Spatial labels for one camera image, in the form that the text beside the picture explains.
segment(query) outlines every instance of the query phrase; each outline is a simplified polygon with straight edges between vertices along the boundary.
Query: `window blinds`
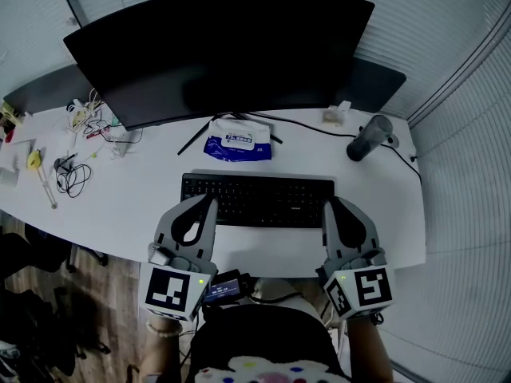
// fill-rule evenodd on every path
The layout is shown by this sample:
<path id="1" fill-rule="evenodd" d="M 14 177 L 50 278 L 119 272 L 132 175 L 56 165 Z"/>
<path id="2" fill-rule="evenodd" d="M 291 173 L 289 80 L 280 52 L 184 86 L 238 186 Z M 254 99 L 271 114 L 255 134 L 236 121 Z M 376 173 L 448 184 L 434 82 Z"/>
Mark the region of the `window blinds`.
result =
<path id="1" fill-rule="evenodd" d="M 396 271 L 392 360 L 429 381 L 507 381 L 511 364 L 511 31 L 413 129 L 426 264 Z"/>
<path id="2" fill-rule="evenodd" d="M 72 18 L 65 0 L 0 0 L 0 98 L 72 62 Z"/>
<path id="3" fill-rule="evenodd" d="M 145 0 L 78 1 L 93 21 Z M 369 1 L 376 7 L 355 56 L 406 75 L 404 86 L 383 109 L 405 118 L 473 52 L 509 3 L 509 0 Z M 339 13 L 339 22 L 332 27 L 342 27 L 343 16 L 347 15 L 350 14 Z"/>

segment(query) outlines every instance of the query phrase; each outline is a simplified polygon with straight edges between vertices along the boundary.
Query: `desk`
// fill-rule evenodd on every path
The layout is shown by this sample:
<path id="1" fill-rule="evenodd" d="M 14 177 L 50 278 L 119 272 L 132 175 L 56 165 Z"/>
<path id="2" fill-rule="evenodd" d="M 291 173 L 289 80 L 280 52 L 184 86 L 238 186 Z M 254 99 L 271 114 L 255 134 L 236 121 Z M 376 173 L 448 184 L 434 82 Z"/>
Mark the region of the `desk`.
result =
<path id="1" fill-rule="evenodd" d="M 318 109 L 271 111 L 272 116 L 299 120 L 337 133 L 356 134 L 370 114 L 350 110 L 341 128 L 321 124 Z M 48 126 L 65 115 L 64 109 L 36 114 Z M 391 118 L 403 157 L 415 154 L 404 120 Z M 130 145 L 123 159 L 88 159 L 93 177 L 76 199 L 57 193 L 55 175 L 50 180 L 58 208 L 52 210 L 37 174 L 22 170 L 14 189 L 0 188 L 0 208 L 43 231 L 109 255 L 147 261 L 147 246 L 154 238 L 160 217 L 180 202 L 181 176 L 186 172 L 226 172 L 261 176 L 298 176 L 333 179 L 336 195 L 351 201 L 376 224 L 380 243 L 395 268 L 426 261 L 426 236 L 422 191 L 417 175 L 390 149 L 378 148 L 362 162 L 348 159 L 350 138 L 327 136 L 295 124 L 275 121 L 272 133 L 283 144 L 273 143 L 273 160 L 228 163 L 203 153 L 206 137 L 181 156 L 177 150 L 206 122 L 187 120 L 146 128 L 139 144 Z M 64 140 L 51 129 L 35 140 L 44 150 L 43 168 L 51 165 Z M 87 143 L 99 147 L 102 138 Z M 2 146 L 0 155 L 7 152 Z M 78 152 L 76 162 L 88 154 Z M 319 229 L 216 228 L 212 261 L 219 271 L 240 269 L 254 276 L 314 277 L 326 258 Z"/>

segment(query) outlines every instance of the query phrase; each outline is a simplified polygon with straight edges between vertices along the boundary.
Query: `small display screen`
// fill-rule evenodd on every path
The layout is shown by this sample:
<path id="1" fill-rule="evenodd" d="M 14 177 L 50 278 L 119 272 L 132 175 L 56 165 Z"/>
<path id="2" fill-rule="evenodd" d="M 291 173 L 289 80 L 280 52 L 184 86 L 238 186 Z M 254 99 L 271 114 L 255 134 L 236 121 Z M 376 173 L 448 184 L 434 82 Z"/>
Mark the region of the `small display screen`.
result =
<path id="1" fill-rule="evenodd" d="M 206 294 L 204 302 L 214 302 L 219 298 L 237 295 L 240 293 L 240 284 L 237 279 L 213 285 Z"/>

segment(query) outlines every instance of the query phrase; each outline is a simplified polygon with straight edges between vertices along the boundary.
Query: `black monitor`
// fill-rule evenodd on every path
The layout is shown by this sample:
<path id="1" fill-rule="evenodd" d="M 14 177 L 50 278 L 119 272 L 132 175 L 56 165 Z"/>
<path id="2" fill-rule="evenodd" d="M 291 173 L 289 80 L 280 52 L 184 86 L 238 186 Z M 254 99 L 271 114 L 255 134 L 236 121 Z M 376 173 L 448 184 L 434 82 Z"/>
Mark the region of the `black monitor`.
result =
<path id="1" fill-rule="evenodd" d="M 64 43 L 132 130 L 332 105 L 373 8 L 364 0 L 150 0 Z"/>

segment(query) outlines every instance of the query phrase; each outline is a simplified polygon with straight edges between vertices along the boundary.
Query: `keyboard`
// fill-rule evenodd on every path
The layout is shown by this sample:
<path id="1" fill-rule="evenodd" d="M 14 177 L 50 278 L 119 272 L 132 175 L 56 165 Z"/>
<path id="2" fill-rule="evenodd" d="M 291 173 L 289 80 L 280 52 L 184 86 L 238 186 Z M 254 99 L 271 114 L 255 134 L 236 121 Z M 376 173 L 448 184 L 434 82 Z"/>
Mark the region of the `keyboard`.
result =
<path id="1" fill-rule="evenodd" d="M 205 193 L 218 200 L 217 224 L 321 228 L 323 204 L 335 189 L 332 180 L 183 175 L 181 201 Z"/>

